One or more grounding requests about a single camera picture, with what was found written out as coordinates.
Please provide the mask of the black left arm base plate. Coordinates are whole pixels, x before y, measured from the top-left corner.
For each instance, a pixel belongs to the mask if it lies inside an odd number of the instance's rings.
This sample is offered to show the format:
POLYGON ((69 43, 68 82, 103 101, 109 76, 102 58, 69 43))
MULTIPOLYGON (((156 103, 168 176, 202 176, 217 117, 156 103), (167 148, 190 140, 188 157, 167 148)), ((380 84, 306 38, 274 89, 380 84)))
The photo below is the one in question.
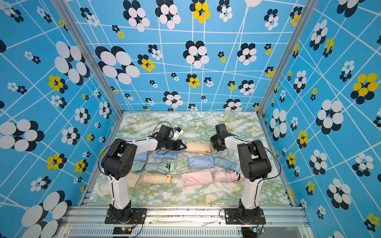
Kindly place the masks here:
POLYGON ((108 208, 105 224, 124 225, 124 224, 144 224, 146 219, 146 208, 125 208, 124 210, 108 208))

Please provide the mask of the blue sleeved umbrella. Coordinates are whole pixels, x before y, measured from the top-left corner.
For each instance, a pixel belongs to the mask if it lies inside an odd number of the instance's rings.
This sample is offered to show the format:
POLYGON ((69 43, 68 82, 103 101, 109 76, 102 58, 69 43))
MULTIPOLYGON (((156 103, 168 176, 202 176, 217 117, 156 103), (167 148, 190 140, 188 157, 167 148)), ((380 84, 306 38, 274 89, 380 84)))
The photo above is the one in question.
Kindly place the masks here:
POLYGON ((138 162, 147 162, 148 161, 148 152, 143 152, 140 154, 136 154, 134 157, 134 161, 138 162))
POLYGON ((192 157, 188 160, 190 169, 211 169, 214 168, 215 162, 213 156, 192 157))

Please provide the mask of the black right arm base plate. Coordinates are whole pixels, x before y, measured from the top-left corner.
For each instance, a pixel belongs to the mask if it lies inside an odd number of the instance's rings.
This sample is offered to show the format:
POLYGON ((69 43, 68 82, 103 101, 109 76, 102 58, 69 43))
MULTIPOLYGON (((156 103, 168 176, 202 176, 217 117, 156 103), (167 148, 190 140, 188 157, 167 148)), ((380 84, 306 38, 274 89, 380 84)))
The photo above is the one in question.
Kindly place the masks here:
POLYGON ((226 208, 224 209, 225 222, 228 225, 264 225, 266 219, 261 208, 245 209, 226 208))

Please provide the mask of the pink sleeved umbrella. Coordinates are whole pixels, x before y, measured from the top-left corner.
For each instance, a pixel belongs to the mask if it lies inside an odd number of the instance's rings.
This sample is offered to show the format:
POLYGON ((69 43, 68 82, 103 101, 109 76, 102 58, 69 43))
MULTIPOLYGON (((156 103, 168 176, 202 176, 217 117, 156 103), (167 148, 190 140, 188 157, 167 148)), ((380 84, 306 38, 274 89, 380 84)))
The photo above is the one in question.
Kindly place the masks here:
POLYGON ((182 174, 184 186, 204 185, 213 182, 210 169, 204 169, 196 172, 182 174))

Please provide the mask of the beige umbrella sleeve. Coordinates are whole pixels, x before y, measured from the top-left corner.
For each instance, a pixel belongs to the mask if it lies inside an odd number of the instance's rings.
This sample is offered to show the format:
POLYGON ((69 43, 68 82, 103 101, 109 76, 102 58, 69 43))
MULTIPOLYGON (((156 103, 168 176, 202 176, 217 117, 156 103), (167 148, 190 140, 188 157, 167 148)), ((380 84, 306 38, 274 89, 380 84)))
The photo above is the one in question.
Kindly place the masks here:
POLYGON ((140 181, 141 175, 136 173, 129 173, 127 175, 127 186, 128 188, 134 188, 140 181))

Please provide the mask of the mint green umbrella sleeve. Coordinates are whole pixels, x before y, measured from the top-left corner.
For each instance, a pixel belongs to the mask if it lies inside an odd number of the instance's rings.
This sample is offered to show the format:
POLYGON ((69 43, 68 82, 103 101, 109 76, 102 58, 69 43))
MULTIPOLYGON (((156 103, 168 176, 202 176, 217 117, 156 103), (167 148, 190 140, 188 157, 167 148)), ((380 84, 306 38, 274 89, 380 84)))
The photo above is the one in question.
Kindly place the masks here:
POLYGON ((145 166, 146 166, 146 162, 144 161, 134 161, 131 171, 140 172, 145 168, 145 166))

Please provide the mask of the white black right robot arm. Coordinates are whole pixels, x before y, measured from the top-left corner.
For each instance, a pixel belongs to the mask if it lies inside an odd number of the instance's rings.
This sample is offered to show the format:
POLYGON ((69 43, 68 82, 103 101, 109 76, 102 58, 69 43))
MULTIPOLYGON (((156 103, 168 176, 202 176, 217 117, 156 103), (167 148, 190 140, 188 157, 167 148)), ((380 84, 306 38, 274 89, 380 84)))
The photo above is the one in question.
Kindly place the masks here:
POLYGON ((214 149, 232 149, 238 153, 240 168, 245 177, 244 192, 237 208, 225 210, 227 224, 266 223, 263 210, 259 207, 262 184, 272 171, 266 148, 260 140, 245 141, 229 133, 225 124, 215 126, 216 134, 210 138, 214 149))

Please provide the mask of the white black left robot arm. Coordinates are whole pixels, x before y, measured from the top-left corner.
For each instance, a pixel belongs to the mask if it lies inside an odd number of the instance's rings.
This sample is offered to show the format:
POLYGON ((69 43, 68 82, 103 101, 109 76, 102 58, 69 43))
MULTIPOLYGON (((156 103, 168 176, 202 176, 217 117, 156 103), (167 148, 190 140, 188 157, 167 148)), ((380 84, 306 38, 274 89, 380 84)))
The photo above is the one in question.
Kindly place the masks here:
POLYGON ((181 128, 162 125, 158 132, 145 139, 127 141, 117 138, 103 150, 98 161, 98 170, 109 179, 112 201, 107 210, 106 224, 143 224, 146 209, 132 209, 128 194, 128 174, 136 155, 165 148, 181 151, 186 145, 178 139, 183 134, 181 128))

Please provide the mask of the beige sleeved umbrella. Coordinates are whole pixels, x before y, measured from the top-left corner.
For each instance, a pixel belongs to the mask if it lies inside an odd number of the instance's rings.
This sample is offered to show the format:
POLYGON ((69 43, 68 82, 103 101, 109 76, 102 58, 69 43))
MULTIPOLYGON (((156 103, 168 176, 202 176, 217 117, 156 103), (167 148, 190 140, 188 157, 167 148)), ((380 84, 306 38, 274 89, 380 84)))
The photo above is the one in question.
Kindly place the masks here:
POLYGON ((189 153, 208 155, 212 151, 212 145, 207 143, 190 142, 186 144, 186 147, 186 151, 189 153))

